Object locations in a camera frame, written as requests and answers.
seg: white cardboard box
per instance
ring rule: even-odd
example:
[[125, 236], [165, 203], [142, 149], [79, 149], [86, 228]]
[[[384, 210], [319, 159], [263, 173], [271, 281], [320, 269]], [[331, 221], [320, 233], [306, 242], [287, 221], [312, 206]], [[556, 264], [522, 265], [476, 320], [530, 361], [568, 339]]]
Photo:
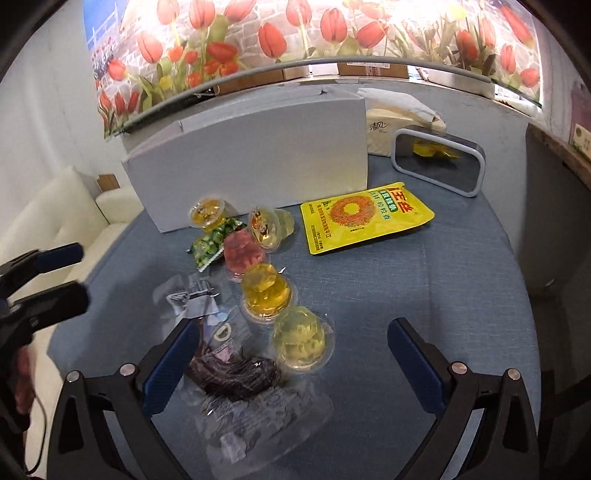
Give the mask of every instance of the white cardboard box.
[[123, 162], [161, 232], [189, 225], [199, 199], [284, 207], [367, 188], [365, 101], [330, 86], [276, 87], [177, 121]]

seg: table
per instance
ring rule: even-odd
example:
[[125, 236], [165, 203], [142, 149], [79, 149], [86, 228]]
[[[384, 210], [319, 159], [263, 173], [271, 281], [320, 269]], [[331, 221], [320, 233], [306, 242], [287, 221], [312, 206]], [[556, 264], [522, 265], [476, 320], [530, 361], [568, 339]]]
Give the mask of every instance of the table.
[[[405, 316], [450, 361], [475, 372], [518, 368], [537, 421], [540, 366], [530, 304], [509, 241], [483, 194], [467, 199], [396, 172], [389, 159], [369, 158], [369, 185], [402, 180], [436, 213], [428, 225], [350, 248], [312, 256], [298, 206], [294, 235], [272, 256], [298, 287], [300, 304], [336, 324], [336, 349], [311, 375], [332, 399], [334, 413], [313, 437], [248, 478], [392, 479], [433, 421], [422, 411], [391, 355], [386, 331]], [[152, 303], [156, 286], [194, 272], [185, 250], [197, 231], [160, 234], [142, 213], [89, 276], [89, 311], [61, 324], [49, 355], [62, 375], [114, 373], [138, 362], [162, 340]], [[153, 418], [173, 453], [195, 479], [209, 479], [194, 407], [174, 394]], [[471, 443], [473, 415], [448, 470], [452, 478]], [[114, 432], [117, 444], [120, 432]], [[121, 447], [132, 473], [138, 468]]]

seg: cable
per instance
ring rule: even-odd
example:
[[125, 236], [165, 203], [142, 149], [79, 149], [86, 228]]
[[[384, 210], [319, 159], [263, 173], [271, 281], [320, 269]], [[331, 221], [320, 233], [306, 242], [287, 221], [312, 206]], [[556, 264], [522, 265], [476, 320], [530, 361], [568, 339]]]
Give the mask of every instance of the cable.
[[35, 394], [35, 400], [37, 400], [37, 403], [39, 403], [39, 406], [41, 407], [41, 412], [43, 413], [43, 438], [41, 439], [41, 449], [39, 450], [39, 457], [37, 458], [37, 463], [35, 464], [35, 466], [31, 470], [26, 470], [27, 465], [25, 461], [25, 470], [27, 475], [34, 474], [39, 468], [39, 465], [41, 464], [41, 457], [43, 457], [43, 449], [45, 448], [45, 439], [47, 435], [47, 412], [45, 411], [45, 407], [43, 406], [43, 403], [41, 403], [39, 395], [37, 395], [37, 392], [34, 388], [33, 393]]

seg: shelf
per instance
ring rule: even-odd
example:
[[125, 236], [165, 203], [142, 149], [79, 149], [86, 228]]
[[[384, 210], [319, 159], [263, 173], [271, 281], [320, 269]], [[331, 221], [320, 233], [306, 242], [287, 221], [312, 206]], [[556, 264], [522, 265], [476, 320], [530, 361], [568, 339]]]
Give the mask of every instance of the shelf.
[[568, 145], [568, 143], [543, 131], [534, 124], [529, 124], [527, 131], [554, 152], [579, 177], [585, 186], [591, 190], [591, 162], [589, 160]]

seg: sofa cushion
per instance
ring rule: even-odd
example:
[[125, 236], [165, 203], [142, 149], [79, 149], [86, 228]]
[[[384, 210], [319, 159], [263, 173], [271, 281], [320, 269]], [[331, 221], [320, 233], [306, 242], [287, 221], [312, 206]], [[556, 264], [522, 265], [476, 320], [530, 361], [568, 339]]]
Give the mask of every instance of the sofa cushion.
[[[80, 243], [89, 249], [108, 226], [74, 167], [65, 168], [43, 187], [0, 239], [0, 264], [34, 249]], [[61, 284], [72, 267], [39, 275], [13, 300]]]
[[96, 204], [109, 223], [131, 223], [144, 209], [133, 187], [103, 192], [96, 198]]
[[101, 257], [128, 225], [128, 223], [113, 223], [99, 233], [95, 242], [85, 249], [82, 262], [72, 267], [64, 282], [71, 280], [85, 281]]

